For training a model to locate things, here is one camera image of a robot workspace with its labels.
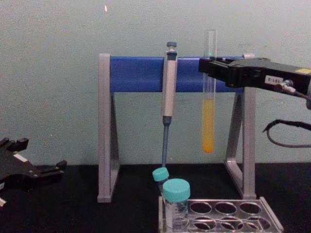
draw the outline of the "blue horizontal bar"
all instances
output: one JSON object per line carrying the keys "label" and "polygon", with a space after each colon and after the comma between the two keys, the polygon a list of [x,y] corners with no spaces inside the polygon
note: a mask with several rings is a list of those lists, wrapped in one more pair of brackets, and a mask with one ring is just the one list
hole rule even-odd
{"label": "blue horizontal bar", "polygon": [[[199,57],[179,57],[176,92],[202,92]],[[163,57],[110,57],[110,92],[162,92]],[[216,92],[241,92],[216,80]]]}

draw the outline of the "yellow label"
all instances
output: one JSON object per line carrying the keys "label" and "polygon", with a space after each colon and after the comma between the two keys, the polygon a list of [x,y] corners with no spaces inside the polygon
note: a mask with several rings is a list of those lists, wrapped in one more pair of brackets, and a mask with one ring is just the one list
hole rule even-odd
{"label": "yellow label", "polygon": [[203,100],[202,149],[206,153],[214,151],[215,100]]}
{"label": "yellow label", "polygon": [[302,74],[311,74],[311,69],[298,69],[296,70],[296,72],[302,73]]}

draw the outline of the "orange liquid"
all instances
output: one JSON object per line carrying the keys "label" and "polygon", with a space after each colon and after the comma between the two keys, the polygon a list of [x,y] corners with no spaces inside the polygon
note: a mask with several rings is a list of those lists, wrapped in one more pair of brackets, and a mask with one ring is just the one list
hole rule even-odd
{"label": "orange liquid", "polygon": [[215,100],[203,100],[202,115],[202,150],[214,151]]}

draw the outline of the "wall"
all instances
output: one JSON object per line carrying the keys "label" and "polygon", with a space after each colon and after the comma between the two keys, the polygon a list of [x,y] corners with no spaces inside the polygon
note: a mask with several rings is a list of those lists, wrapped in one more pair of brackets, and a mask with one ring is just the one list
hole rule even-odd
{"label": "wall", "polygon": [[[161,56],[166,42],[176,41],[179,56],[199,56],[203,30],[213,28],[219,55],[254,52],[311,67],[310,8],[307,0],[2,0],[0,137],[28,137],[21,154],[35,164],[96,164],[99,53]],[[233,95],[217,94],[211,155],[201,152],[201,95],[176,98],[169,161],[222,162]],[[116,94],[123,164],[160,162],[160,99],[159,93]],[[256,107],[258,162],[311,161],[310,150],[277,147],[261,133],[276,118],[310,122],[304,100],[257,90]],[[311,133],[276,126],[272,136],[308,143]]]}

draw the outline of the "black table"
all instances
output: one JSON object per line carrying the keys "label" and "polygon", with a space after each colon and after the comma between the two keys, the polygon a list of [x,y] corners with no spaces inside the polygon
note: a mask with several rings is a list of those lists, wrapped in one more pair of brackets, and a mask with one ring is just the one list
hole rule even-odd
{"label": "black table", "polygon": [[[156,233],[156,165],[121,166],[112,203],[98,204],[97,166],[69,166],[60,183],[32,191],[0,192],[1,233]],[[168,165],[171,178],[189,181],[190,198],[239,199],[225,167]],[[311,164],[257,164],[256,194],[287,233],[311,232]]]}

